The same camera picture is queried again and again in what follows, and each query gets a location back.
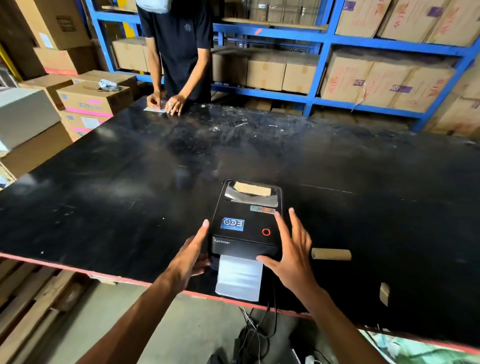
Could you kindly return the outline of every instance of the black t-shirt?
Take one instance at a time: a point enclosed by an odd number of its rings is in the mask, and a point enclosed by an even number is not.
[[[213,46],[213,24],[206,0],[172,0],[170,12],[157,14],[138,8],[144,36],[155,38],[165,73],[167,96],[177,95],[198,61],[198,50]],[[189,95],[191,101],[210,99],[210,69]]]

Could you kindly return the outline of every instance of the wooden pallet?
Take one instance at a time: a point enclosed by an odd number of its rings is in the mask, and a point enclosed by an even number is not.
[[[87,277],[12,259],[0,262],[0,364],[24,363],[84,292]]]

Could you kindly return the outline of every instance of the white box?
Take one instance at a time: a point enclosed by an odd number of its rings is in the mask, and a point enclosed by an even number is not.
[[[10,88],[0,92],[0,154],[60,121],[43,90]]]

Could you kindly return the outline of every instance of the black table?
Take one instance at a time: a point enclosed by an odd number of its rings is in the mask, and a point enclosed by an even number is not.
[[[221,105],[181,117],[144,107],[0,194],[1,256],[151,283],[211,219],[224,180],[275,184],[315,247],[352,252],[312,265],[355,324],[480,346],[476,144]],[[272,307],[271,282],[265,268],[258,306]],[[209,270],[187,291],[219,299],[215,284]],[[279,310],[305,312],[275,285]]]

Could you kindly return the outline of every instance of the hand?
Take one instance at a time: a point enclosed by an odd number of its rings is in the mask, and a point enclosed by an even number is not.
[[[290,208],[288,212],[292,222],[291,237],[285,221],[278,212],[275,212],[282,239],[282,260],[277,262],[263,255],[259,255],[257,260],[270,268],[280,278],[283,285],[298,297],[305,289],[317,286],[309,262],[312,240],[295,215],[293,208]]]
[[[165,270],[165,274],[171,279],[175,293],[182,292],[187,288],[190,277],[202,274],[205,267],[210,265],[208,254],[200,254],[209,225],[208,220],[205,220],[197,234],[185,241],[185,244]]]
[[[185,104],[186,97],[178,94],[172,96],[170,100],[167,101],[167,106],[165,106],[165,110],[170,115],[173,115],[176,111],[178,111],[179,115],[181,115],[181,110],[183,109],[183,105]]]
[[[161,100],[162,96],[160,91],[154,91],[151,95],[147,96],[147,106],[149,108],[159,109]]]

